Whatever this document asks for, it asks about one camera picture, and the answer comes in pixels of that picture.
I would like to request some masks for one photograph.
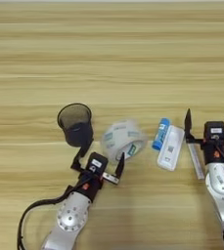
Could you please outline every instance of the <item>white label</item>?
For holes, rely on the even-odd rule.
[[[100,168],[102,166],[102,163],[98,160],[95,160],[95,159],[92,160],[92,164],[98,168]]]
[[[159,125],[159,129],[164,130],[164,128],[165,128],[165,125],[164,125],[164,124],[160,124],[160,125]]]
[[[210,129],[210,133],[212,133],[212,134],[222,134],[223,131],[222,131],[222,128],[212,128],[212,129]]]

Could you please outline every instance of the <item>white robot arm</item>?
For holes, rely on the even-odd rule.
[[[59,209],[56,224],[41,250],[71,250],[87,222],[90,204],[88,197],[72,192]]]
[[[191,128],[192,118],[188,110],[185,119],[186,142],[201,145],[207,171],[205,184],[213,201],[224,238],[224,122],[206,122],[203,139],[195,139],[190,133]]]

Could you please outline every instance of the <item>robotic arm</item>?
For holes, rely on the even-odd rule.
[[[71,250],[73,248],[77,236],[87,222],[88,208],[103,185],[103,174],[107,165],[108,160],[104,156],[96,152],[90,155],[86,169],[80,174],[78,182],[85,182],[89,176],[93,178],[72,192],[65,200],[58,211],[56,224],[47,236],[42,250]]]
[[[114,174],[105,172],[108,159],[103,155],[91,153],[86,168],[82,168],[80,158],[84,157],[93,142],[91,110],[84,104],[70,104],[58,115],[59,126],[63,129],[66,141],[71,146],[80,146],[70,166],[78,171],[79,177],[75,187],[69,186],[58,198],[43,199],[32,203],[23,212],[18,229],[18,250],[25,250],[23,245],[22,224],[26,214],[42,205],[54,205],[63,202],[57,214],[54,228],[46,237],[41,250],[71,250],[76,238],[88,219],[88,209],[94,201],[104,180],[115,185],[119,183],[124,168],[124,153],[121,155]]]
[[[191,129],[191,111],[188,110],[185,119],[186,142],[201,145],[207,170],[205,184],[212,198],[224,238],[224,122],[206,122],[203,139],[195,139],[190,133]]]

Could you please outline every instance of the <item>metal bracket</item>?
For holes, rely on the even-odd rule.
[[[112,184],[118,185],[120,177],[121,177],[122,172],[123,172],[123,168],[124,168],[124,153],[121,155],[121,158],[117,164],[115,174],[110,175],[108,173],[104,173],[103,178]]]

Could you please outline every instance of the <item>table surface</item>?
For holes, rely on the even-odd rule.
[[[151,149],[163,116],[183,127],[190,107],[196,136],[224,120],[224,3],[0,4],[0,249],[15,249],[31,202],[76,182],[77,148],[56,122],[74,102],[93,111],[90,151],[124,118],[149,137],[119,186],[104,184],[76,249],[224,249],[187,146],[175,172],[159,169]],[[30,213],[27,250],[40,249],[57,208]]]

